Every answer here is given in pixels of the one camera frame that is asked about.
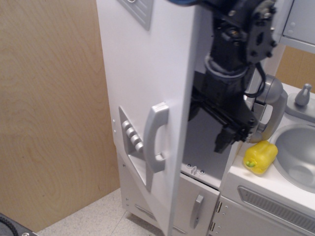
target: plywood panel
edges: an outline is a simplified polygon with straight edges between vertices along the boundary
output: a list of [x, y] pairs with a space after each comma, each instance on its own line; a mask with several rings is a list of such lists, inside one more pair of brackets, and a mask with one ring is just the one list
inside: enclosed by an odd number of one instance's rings
[[119, 187], [94, 0], [0, 4], [0, 212], [39, 231]]
[[283, 82], [298, 88], [313, 85], [315, 92], [315, 54], [286, 47], [276, 76]]

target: hinge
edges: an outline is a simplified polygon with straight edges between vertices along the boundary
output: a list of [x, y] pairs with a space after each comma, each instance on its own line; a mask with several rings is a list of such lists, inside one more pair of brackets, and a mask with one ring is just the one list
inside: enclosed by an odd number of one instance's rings
[[216, 212], [220, 212], [221, 206], [222, 206], [222, 202], [219, 202]]

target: white floor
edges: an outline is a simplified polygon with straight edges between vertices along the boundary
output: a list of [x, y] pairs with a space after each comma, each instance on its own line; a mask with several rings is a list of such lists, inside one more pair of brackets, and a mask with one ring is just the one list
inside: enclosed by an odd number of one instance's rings
[[122, 207], [120, 189], [37, 233], [39, 236], [163, 236]]

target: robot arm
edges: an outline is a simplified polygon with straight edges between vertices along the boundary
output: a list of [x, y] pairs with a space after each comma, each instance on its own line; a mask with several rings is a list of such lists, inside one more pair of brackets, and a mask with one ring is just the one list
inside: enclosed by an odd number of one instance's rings
[[[200, 4], [213, 12], [214, 41], [205, 58], [206, 73], [196, 72], [190, 115], [200, 108], [222, 124], [215, 152], [235, 141], [246, 141], [258, 121], [244, 101], [264, 91], [266, 75], [260, 61], [272, 56], [276, 42], [271, 23], [275, 0], [169, 0], [175, 4]], [[245, 93], [254, 69], [261, 75], [256, 93]]]

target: sink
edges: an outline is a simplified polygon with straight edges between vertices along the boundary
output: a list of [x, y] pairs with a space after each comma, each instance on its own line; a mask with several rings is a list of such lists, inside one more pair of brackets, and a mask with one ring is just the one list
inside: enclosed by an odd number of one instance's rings
[[274, 161], [277, 170], [299, 188], [315, 193], [315, 126], [285, 126], [270, 142], [279, 151]]

